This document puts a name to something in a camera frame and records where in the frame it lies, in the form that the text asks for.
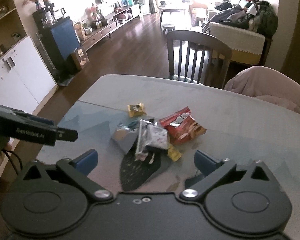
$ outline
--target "yellow snack packet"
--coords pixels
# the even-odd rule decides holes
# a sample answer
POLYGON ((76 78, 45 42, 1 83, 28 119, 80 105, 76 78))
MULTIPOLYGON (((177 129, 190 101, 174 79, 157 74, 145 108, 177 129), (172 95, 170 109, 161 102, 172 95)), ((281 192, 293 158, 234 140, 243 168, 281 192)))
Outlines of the yellow snack packet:
POLYGON ((182 154, 171 143, 168 143, 168 156, 172 161, 176 162, 182 157, 182 154))
POLYGON ((140 103, 138 105, 128 105, 128 111, 129 111, 130 117, 141 116, 141 115, 147 114, 145 112, 145 106, 143 103, 140 103))

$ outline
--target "stool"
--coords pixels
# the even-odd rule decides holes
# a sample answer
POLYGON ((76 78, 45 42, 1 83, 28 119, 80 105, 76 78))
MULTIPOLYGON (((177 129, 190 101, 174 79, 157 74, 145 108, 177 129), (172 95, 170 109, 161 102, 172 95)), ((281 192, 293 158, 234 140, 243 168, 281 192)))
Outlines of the stool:
POLYGON ((176 26, 173 23, 162 24, 162 27, 163 27, 163 34, 166 34, 166 30, 168 30, 168 32, 176 30, 176 26))
POLYGON ((206 21, 206 16, 197 14, 195 16, 195 25, 194 26, 199 26, 199 22, 201 22, 201 26, 203 27, 205 21, 206 21))

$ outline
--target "dining chair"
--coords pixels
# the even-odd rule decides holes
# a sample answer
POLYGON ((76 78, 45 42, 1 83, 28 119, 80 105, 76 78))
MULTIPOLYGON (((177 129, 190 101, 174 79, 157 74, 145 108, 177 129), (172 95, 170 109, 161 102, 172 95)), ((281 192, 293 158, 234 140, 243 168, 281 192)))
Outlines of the dining chair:
POLYGON ((167 33, 167 47, 170 73, 169 79, 202 85, 200 80, 201 77, 203 77, 203 85, 209 85, 220 89, 224 87, 232 57, 232 49, 222 41, 206 33, 180 30, 167 33), (175 74, 174 43, 177 41, 179 41, 179 58, 178 74, 175 74), (186 44, 187 51, 184 66, 185 75, 182 76, 182 47, 186 44), (191 69, 191 78, 188 78, 187 75, 190 61, 190 50, 194 51, 194 59, 191 69), (199 64, 198 78, 196 81, 194 80, 194 74, 197 67, 198 51, 202 51, 202 56, 199 64))

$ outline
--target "metal screw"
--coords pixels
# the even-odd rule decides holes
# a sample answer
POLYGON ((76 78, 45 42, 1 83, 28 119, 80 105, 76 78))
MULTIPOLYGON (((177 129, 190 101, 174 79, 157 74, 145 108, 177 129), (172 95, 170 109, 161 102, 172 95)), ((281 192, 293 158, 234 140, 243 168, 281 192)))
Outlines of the metal screw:
POLYGON ((142 201, 143 201, 143 202, 150 202, 150 201, 151 201, 151 198, 149 198, 149 197, 144 197, 144 198, 142 199, 142 201))
POLYGON ((196 197, 198 195, 198 192, 194 189, 186 189, 182 192, 183 196, 187 198, 196 197))
POLYGON ((135 203, 135 204, 141 204, 142 203, 141 199, 134 199, 132 202, 135 203))
POLYGON ((111 193, 110 191, 106 190, 106 189, 100 189, 97 190, 94 195, 98 198, 107 198, 110 197, 111 193))

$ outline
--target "kettle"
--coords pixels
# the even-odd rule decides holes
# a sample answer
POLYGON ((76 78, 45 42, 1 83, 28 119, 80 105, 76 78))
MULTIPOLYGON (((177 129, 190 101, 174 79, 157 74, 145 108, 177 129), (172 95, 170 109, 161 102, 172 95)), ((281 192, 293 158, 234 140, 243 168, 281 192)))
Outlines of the kettle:
POLYGON ((54 11, 54 17, 56 18, 56 20, 60 18, 64 18, 65 14, 66 14, 66 10, 64 8, 54 11))

